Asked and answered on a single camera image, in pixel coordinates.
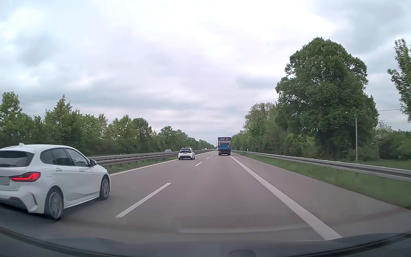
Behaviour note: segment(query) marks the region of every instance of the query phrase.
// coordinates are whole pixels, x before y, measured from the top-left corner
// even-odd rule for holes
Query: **car wheel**
[[[44,214],[51,219],[59,220],[63,209],[63,194],[57,188],[52,188],[45,198]]]
[[[99,190],[99,200],[106,200],[111,192],[111,184],[109,183],[109,178],[104,177],[101,181],[101,189]]]

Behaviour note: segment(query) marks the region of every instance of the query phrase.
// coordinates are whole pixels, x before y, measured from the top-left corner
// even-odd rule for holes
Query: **car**
[[[0,203],[59,220],[65,208],[106,200],[110,190],[106,168],[73,147],[20,143],[0,149]]]
[[[183,159],[190,159],[194,160],[196,158],[196,154],[190,147],[184,147],[179,151],[179,160]]]

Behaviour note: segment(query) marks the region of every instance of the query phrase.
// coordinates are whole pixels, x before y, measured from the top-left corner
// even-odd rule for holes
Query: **truck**
[[[218,155],[231,155],[231,137],[218,138]]]

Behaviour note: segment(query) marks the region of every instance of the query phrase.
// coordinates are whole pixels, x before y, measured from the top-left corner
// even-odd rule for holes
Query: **metal guardrail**
[[[205,153],[212,150],[196,150],[195,153]],[[129,155],[108,155],[108,156],[90,156],[89,160],[95,160],[101,166],[110,166],[122,163],[131,163],[135,161],[145,161],[159,158],[176,156],[179,152],[157,152],[157,153],[141,153]]]
[[[195,153],[202,154],[202,153],[209,152],[209,151],[212,151],[212,150],[196,150]],[[178,154],[179,152],[169,152],[169,153],[163,152],[163,153],[157,153],[154,155],[135,156],[135,157],[128,157],[128,158],[116,158],[116,159],[101,160],[101,161],[97,161],[93,157],[88,157],[88,159],[95,160],[101,166],[111,166],[111,165],[131,163],[131,162],[136,162],[136,161],[145,161],[145,160],[172,157],[172,156],[177,156]]]
[[[169,154],[178,154],[179,152],[156,152],[156,153],[141,153],[141,154],[129,154],[129,155],[105,155],[105,156],[90,156],[88,159],[93,159],[95,161],[102,160],[114,160],[114,159],[123,159],[130,157],[140,157],[140,156],[152,156],[152,155],[169,155]]]
[[[401,180],[405,182],[411,182],[411,170],[403,170],[403,169],[373,166],[373,165],[366,165],[366,164],[348,163],[348,162],[341,162],[341,161],[318,160],[318,159],[293,157],[293,156],[286,156],[286,155],[273,155],[273,154],[246,152],[246,151],[238,151],[238,150],[233,150],[233,151],[237,153],[241,152],[241,153],[252,154],[252,155],[260,155],[260,156],[272,157],[272,158],[277,158],[277,159],[282,159],[282,160],[296,161],[296,162],[318,165],[318,166],[323,166],[323,167],[330,167],[334,169],[346,170],[346,171],[351,171],[351,172],[358,172],[358,173],[363,173],[363,174],[368,174],[368,175],[379,176],[383,178],[391,178],[391,179]]]

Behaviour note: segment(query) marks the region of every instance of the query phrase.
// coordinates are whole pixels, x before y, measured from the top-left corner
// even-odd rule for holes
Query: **blurred license plate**
[[[9,177],[0,177],[0,185],[8,186],[10,183]]]

